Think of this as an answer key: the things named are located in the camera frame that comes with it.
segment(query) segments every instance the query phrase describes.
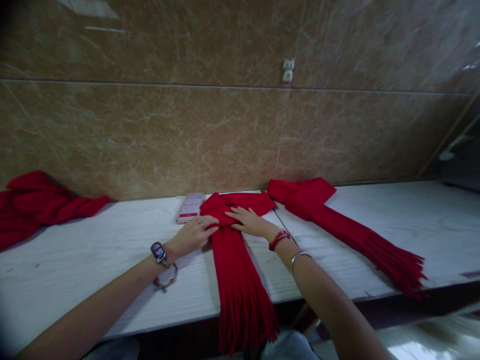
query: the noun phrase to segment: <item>person's leg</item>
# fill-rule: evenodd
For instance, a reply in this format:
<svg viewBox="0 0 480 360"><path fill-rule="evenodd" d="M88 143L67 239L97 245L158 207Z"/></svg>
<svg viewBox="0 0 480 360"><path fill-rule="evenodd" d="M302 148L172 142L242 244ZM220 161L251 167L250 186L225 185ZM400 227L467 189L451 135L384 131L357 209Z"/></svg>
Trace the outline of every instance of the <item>person's leg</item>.
<svg viewBox="0 0 480 360"><path fill-rule="evenodd" d="M82 360L137 360L140 344L134 337L125 337L107 342Z"/></svg>
<svg viewBox="0 0 480 360"><path fill-rule="evenodd" d="M319 360L307 338L296 330L280 331L274 343L268 343L261 353L261 360Z"/></svg>

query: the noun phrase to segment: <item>hand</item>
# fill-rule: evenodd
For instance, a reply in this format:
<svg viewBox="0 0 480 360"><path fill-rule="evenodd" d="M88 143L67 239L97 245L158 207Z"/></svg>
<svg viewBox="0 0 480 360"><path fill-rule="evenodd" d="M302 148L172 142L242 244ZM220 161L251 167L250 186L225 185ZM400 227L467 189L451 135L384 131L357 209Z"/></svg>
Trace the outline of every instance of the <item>hand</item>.
<svg viewBox="0 0 480 360"><path fill-rule="evenodd" d="M226 211L225 214L241 222L241 224L231 225L235 230L263 237L269 243L271 243L281 231L278 226L258 216L251 207L248 208L248 211L242 207L231 207L231 210L233 212Z"/></svg>
<svg viewBox="0 0 480 360"><path fill-rule="evenodd" d="M210 215L195 216L183 225L180 231L163 245L170 262L200 249L209 241L209 237L219 229L218 226L214 226L205 230L202 222L205 228L208 228L212 224L218 224L219 220Z"/></svg>

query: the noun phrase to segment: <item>white table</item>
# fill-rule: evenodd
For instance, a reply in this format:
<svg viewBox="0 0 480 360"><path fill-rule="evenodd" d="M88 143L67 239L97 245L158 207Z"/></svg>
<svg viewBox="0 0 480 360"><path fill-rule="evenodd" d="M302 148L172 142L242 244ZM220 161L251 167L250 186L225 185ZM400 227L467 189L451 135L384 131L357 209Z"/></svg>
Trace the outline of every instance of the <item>white table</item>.
<svg viewBox="0 0 480 360"><path fill-rule="evenodd" d="M45 228L0 253L0 317L5 343L18 352L75 305L141 261L155 241L180 228L181 199L108 204L96 216ZM425 285L470 281L480 271L480 195L435 182L339 187L328 206L371 227L395 245L426 258ZM373 265L318 226L276 214L352 299L391 294ZM282 227L273 211L265 219ZM245 235L274 303L301 298L292 277L265 240ZM110 329L113 338L215 317L220 299L211 249L178 262L166 294L149 286Z"/></svg>
<svg viewBox="0 0 480 360"><path fill-rule="evenodd" d="M175 197L108 204L94 217L47 227L0 253L0 316L7 350L20 351L78 303L143 260L152 243L173 237L181 227L175 223L181 204ZM264 218L282 227L273 211ZM293 278L266 241L247 234L244 238L271 300L299 299ZM153 285L146 288L105 338L218 316L211 247L179 259L177 265L175 285L165 294L154 292Z"/></svg>
<svg viewBox="0 0 480 360"><path fill-rule="evenodd" d="M480 194L436 181L337 187L330 208L425 258L422 283L435 288L480 275ZM375 266L340 240L278 204L276 214L351 299L396 291Z"/></svg>

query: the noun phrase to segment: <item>smartphone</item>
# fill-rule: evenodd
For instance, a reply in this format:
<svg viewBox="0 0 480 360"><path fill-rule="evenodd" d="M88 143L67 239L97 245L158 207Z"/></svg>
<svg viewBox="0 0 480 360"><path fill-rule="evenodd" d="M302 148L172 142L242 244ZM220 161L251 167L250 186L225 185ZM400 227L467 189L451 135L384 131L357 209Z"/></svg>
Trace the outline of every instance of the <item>smartphone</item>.
<svg viewBox="0 0 480 360"><path fill-rule="evenodd" d="M177 224L185 224L194 217L200 215L200 205L204 201L204 194L200 192L188 193L183 199L178 216L176 217Z"/></svg>

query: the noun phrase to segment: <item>crumpled red scarf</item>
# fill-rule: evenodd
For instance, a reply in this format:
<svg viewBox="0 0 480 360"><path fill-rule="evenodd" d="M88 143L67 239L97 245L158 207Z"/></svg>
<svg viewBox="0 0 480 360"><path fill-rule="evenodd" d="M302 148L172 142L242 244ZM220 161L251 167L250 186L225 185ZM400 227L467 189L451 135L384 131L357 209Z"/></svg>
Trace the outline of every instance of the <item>crumpled red scarf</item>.
<svg viewBox="0 0 480 360"><path fill-rule="evenodd" d="M423 257L396 247L375 231L324 205L337 190L318 177L299 182L270 180L268 195L299 218L311 221L375 264L407 296L421 299Z"/></svg>
<svg viewBox="0 0 480 360"><path fill-rule="evenodd" d="M277 338L279 326L272 302L242 235L230 227L238 221L225 215L231 212L230 207L242 207L252 208L262 216L275 206L265 193L220 195L216 192L200 207L202 215L219 220L220 228L211 236L211 242L220 294L219 351L222 354L228 350L231 356L236 346L257 348L263 341Z"/></svg>
<svg viewBox="0 0 480 360"><path fill-rule="evenodd" d="M0 192L0 251L33 235L41 225L54 225L95 215L110 201L75 197L50 181L43 171L12 179Z"/></svg>

